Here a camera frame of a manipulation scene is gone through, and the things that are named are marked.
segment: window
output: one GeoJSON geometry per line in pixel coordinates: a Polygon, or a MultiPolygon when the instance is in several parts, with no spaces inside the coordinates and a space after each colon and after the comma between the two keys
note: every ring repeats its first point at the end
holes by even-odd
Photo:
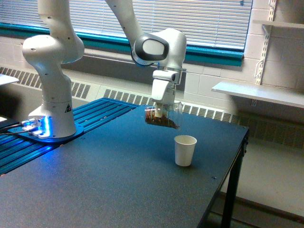
{"type": "MultiPolygon", "coordinates": [[[[175,28],[188,44],[244,50],[252,0],[133,0],[145,32],[175,28]]],[[[75,31],[125,37],[104,0],[70,0],[75,31]]],[[[37,0],[0,0],[0,22],[43,27],[37,0]]]]}

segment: clear plastic cup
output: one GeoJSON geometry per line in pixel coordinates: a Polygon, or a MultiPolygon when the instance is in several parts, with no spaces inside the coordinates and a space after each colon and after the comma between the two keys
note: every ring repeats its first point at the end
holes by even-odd
{"type": "Polygon", "coordinates": [[[148,124],[180,130],[182,125],[182,104],[178,102],[172,105],[156,104],[156,106],[148,106],[145,109],[145,121],[148,124]]]}
{"type": "Polygon", "coordinates": [[[178,135],[175,140],[175,163],[179,166],[189,166],[197,143],[197,139],[189,135],[178,135]]]}

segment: blue aluminum rail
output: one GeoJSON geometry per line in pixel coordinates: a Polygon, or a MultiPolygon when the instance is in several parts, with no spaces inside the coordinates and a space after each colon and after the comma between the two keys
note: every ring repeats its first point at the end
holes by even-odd
{"type": "MultiPolygon", "coordinates": [[[[138,105],[109,98],[102,98],[73,109],[76,124],[89,132],[125,113],[138,105]]],[[[0,136],[0,175],[59,147],[59,144],[43,144],[16,135],[0,136]]]]}

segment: wall shelf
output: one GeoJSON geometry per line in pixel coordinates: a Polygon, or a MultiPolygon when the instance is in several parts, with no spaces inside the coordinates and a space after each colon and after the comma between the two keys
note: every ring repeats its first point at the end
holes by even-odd
{"type": "Polygon", "coordinates": [[[243,82],[220,82],[213,92],[304,108],[304,92],[243,82]]]}
{"type": "Polygon", "coordinates": [[[262,24],[264,26],[304,29],[304,24],[294,24],[294,23],[267,21],[267,20],[253,20],[252,22],[255,24],[262,24]]]}
{"type": "Polygon", "coordinates": [[[0,74],[0,86],[18,81],[19,80],[15,77],[0,74]]]}

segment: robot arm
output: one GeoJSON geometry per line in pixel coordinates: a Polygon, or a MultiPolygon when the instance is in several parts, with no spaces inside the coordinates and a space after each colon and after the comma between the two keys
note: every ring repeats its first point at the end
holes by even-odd
{"type": "Polygon", "coordinates": [[[186,54],[185,35],[172,28],[144,34],[134,13],[132,0],[105,0],[125,32],[133,60],[143,66],[157,63],[153,73],[152,98],[155,115],[166,115],[165,106],[174,104],[176,85],[180,83],[186,54]]]}
{"type": "Polygon", "coordinates": [[[42,83],[42,105],[29,117],[45,119],[45,127],[32,133],[39,138],[63,138],[73,135],[76,127],[71,80],[63,74],[61,64],[79,60],[84,44],[73,30],[69,0],[38,0],[38,13],[50,35],[34,36],[23,44],[23,55],[38,71],[42,83]]]}

